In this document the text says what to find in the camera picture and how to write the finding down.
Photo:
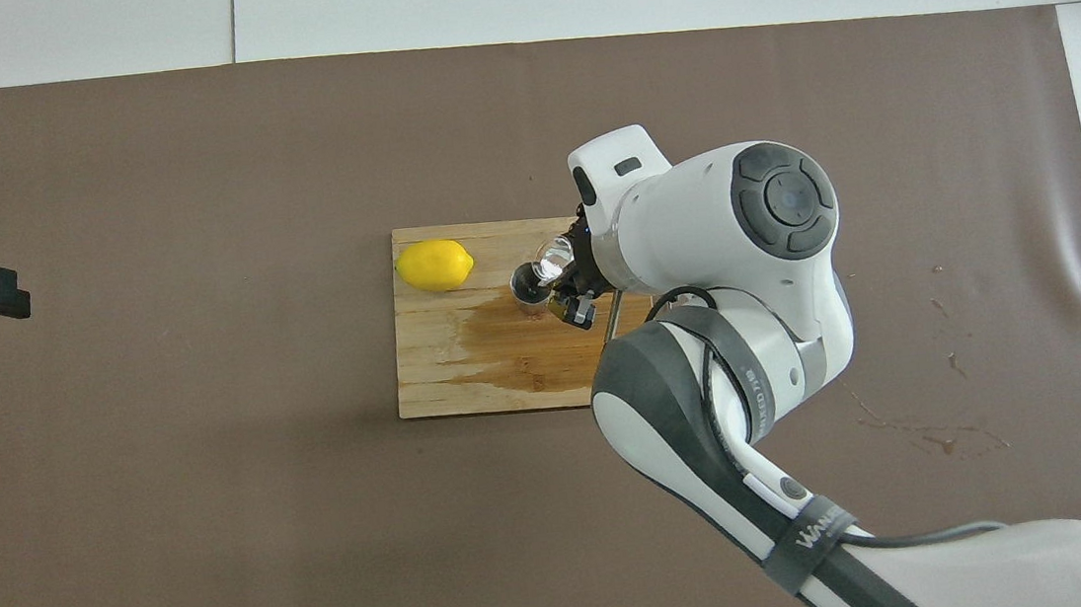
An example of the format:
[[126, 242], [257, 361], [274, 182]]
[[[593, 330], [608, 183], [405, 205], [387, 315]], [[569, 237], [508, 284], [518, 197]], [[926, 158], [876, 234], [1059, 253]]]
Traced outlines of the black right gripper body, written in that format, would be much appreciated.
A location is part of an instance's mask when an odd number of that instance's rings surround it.
[[593, 298], [613, 291], [614, 284], [597, 266], [590, 222], [587, 222], [584, 205], [578, 204], [576, 219], [569, 225], [568, 230], [563, 238], [570, 243], [572, 260], [565, 268], [566, 286], [577, 295], [588, 294]]

